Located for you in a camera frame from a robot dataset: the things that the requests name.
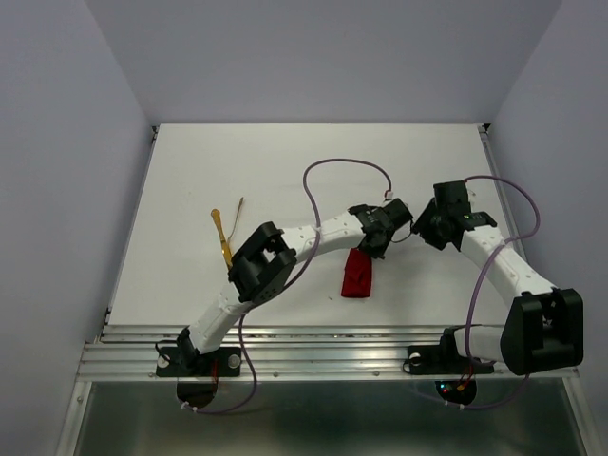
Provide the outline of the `red cloth napkin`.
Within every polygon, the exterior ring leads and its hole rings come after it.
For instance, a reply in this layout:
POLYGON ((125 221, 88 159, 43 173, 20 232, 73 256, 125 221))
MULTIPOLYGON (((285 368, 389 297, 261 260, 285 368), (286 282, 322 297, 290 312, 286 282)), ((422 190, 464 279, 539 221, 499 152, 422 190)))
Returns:
POLYGON ((371 288, 371 257, 357 249, 350 249, 344 267, 341 296, 350 299, 369 298, 371 288))

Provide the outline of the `gold knife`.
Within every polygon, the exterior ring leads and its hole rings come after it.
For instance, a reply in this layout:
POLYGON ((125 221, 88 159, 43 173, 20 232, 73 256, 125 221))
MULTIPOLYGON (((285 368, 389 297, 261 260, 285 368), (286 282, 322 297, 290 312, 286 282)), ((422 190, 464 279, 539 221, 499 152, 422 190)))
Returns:
POLYGON ((230 247, 230 243, 227 239, 227 237, 224 234, 224 230, 223 230, 223 226, 222 226, 222 221, 221 221, 221 214, 220 214, 220 210, 217 208, 214 208, 211 213, 211 218, 212 221, 214 222, 214 225, 216 227, 216 230, 218 232, 218 238, 219 238, 219 242, 220 242, 220 248, 221 248, 221 252, 222 252, 222 256, 225 262, 225 265, 227 267, 227 270, 230 271, 232 268, 232 250, 230 247))

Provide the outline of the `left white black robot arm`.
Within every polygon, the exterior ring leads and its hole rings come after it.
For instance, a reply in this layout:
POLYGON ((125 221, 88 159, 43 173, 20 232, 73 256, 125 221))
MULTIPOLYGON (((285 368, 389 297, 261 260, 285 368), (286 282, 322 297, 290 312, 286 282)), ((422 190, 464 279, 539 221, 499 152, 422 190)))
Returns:
POLYGON ((189 373, 205 372, 212 352, 240 317, 277 298, 294 267, 338 250, 356 249, 382 258, 396 231, 413 215, 400 200, 384 206, 360 204, 318 226, 279 229, 261 224, 232 257, 227 283, 201 317, 177 338, 178 365, 189 373))

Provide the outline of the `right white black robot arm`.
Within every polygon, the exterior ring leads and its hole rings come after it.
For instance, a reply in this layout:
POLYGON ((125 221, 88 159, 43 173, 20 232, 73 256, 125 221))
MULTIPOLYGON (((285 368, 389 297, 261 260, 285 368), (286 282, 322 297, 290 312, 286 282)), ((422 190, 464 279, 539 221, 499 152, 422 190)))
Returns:
POLYGON ((583 360, 583 301, 539 275, 503 237, 486 212, 475 212, 463 180, 437 183, 412 231, 439 250, 453 245, 479 267, 469 306, 488 281, 508 309, 501 327, 444 329, 435 346, 408 349, 413 374, 458 373, 466 367, 492 371, 502 363, 516 375, 575 367, 583 360))

